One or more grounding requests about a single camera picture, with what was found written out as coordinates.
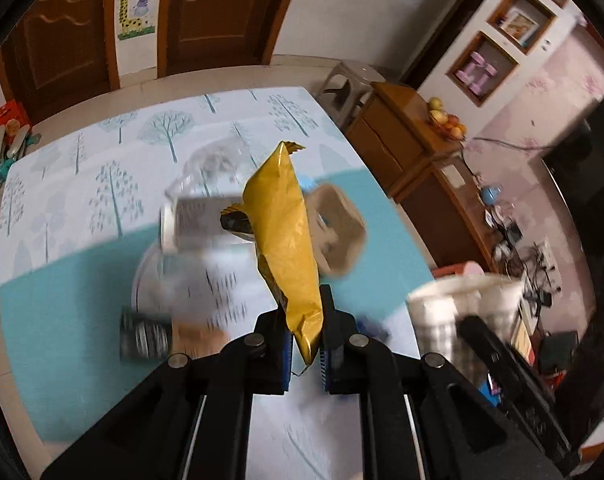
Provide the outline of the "right brown wooden door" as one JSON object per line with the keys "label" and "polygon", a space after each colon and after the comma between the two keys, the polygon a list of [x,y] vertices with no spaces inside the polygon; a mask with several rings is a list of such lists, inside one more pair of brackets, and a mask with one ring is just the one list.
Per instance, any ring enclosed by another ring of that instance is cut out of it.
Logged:
{"label": "right brown wooden door", "polygon": [[268,65],[291,0],[160,0],[157,76]]}

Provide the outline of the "red gift box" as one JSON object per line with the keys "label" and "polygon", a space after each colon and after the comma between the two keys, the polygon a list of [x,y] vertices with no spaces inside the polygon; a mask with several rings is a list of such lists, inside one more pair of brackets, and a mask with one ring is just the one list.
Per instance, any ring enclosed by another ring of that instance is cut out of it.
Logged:
{"label": "red gift box", "polygon": [[21,102],[16,100],[7,101],[0,107],[0,126],[6,125],[7,122],[15,120],[20,127],[32,126],[32,122]]}

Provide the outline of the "brown wooden door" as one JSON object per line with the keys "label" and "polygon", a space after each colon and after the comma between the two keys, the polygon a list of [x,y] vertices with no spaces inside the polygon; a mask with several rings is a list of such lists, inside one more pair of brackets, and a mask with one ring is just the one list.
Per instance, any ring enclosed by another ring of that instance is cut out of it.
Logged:
{"label": "brown wooden door", "polygon": [[160,0],[157,76],[268,65],[291,0]]}
{"label": "brown wooden door", "polygon": [[35,0],[0,47],[0,84],[34,124],[119,89],[114,0]]}

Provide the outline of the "wooden sideboard cabinet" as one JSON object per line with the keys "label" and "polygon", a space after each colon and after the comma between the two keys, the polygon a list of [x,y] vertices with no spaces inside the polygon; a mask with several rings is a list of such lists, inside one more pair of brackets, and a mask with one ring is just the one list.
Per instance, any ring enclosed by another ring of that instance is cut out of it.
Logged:
{"label": "wooden sideboard cabinet", "polygon": [[407,214],[435,265],[474,261],[497,272],[497,234],[480,189],[459,156],[461,143],[434,130],[428,104],[399,84],[375,82],[345,132],[372,176]]}

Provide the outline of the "brown pulp cup tray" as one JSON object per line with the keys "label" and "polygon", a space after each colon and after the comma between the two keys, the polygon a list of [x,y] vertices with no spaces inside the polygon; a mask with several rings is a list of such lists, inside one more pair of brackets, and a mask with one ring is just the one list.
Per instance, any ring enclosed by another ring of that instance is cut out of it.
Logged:
{"label": "brown pulp cup tray", "polygon": [[324,183],[305,195],[313,253],[322,276],[353,270],[367,242],[366,222],[337,186]]}

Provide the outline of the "framed pink wall picture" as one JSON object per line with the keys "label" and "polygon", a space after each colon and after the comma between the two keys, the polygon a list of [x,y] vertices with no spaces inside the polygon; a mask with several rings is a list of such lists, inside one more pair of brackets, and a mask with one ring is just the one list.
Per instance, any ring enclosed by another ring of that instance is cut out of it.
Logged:
{"label": "framed pink wall picture", "polygon": [[484,32],[479,32],[451,65],[447,76],[481,107],[517,67],[513,56]]}

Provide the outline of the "pink plastic stool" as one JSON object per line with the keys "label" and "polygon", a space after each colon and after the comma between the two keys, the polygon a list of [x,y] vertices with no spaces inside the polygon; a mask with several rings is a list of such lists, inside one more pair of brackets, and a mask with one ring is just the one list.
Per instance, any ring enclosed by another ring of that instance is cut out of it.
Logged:
{"label": "pink plastic stool", "polygon": [[485,271],[475,261],[451,264],[450,266],[440,266],[431,271],[433,278],[446,278],[453,275],[483,275]]}

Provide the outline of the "fruit pile on cabinet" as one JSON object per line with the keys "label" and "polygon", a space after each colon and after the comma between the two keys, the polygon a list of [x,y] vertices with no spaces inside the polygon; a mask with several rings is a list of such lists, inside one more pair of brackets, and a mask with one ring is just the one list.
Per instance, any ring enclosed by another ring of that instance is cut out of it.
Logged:
{"label": "fruit pile on cabinet", "polygon": [[444,138],[454,141],[466,139],[466,126],[457,115],[446,112],[443,101],[436,96],[429,99],[428,114],[432,128]]}

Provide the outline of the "tree-patterned tablecloth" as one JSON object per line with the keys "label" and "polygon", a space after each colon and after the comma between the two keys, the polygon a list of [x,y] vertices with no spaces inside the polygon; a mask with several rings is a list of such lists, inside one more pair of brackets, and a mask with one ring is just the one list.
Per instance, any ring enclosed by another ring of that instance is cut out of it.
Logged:
{"label": "tree-patterned tablecloth", "polygon": [[160,235],[167,191],[198,174],[200,196],[238,196],[282,141],[302,149],[300,184],[331,183],[364,216],[355,268],[331,281],[340,309],[419,353],[405,305],[430,270],[364,162],[301,87],[162,103],[72,132],[11,167],[0,204],[0,319],[40,439],[69,444],[152,370],[120,358],[120,316]]}

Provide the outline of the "left brown wooden door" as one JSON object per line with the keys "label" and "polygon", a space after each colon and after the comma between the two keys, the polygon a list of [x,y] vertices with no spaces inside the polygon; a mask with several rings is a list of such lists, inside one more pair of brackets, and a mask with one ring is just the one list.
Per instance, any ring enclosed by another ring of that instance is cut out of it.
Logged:
{"label": "left brown wooden door", "polygon": [[0,84],[34,124],[119,89],[114,0],[35,0],[0,47]]}

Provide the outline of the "yellow foil wrapper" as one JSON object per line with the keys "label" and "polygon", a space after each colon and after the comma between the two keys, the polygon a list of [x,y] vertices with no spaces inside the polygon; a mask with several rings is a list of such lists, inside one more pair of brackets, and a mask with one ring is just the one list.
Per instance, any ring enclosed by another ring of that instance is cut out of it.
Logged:
{"label": "yellow foil wrapper", "polygon": [[280,142],[247,180],[241,202],[223,209],[219,221],[225,231],[254,243],[257,270],[309,365],[323,329],[323,305],[305,198],[291,162],[301,149]]}

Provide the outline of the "checkered paper cup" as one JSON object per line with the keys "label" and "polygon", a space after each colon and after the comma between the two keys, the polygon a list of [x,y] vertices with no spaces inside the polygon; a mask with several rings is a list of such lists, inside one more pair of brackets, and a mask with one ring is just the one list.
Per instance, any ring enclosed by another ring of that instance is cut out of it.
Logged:
{"label": "checkered paper cup", "polygon": [[522,281],[501,274],[448,275],[418,287],[406,304],[420,353],[441,354],[471,384],[482,385],[488,369],[458,335],[458,325],[477,316],[501,341],[509,341],[523,289]]}

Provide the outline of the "grey plastic stool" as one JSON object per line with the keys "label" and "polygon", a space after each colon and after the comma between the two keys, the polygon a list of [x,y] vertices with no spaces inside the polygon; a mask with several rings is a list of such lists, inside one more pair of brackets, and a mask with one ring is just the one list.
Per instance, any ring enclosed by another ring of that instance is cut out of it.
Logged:
{"label": "grey plastic stool", "polygon": [[331,70],[315,95],[331,120],[343,129],[349,124],[360,101],[372,91],[374,82],[385,78],[366,63],[342,60]]}

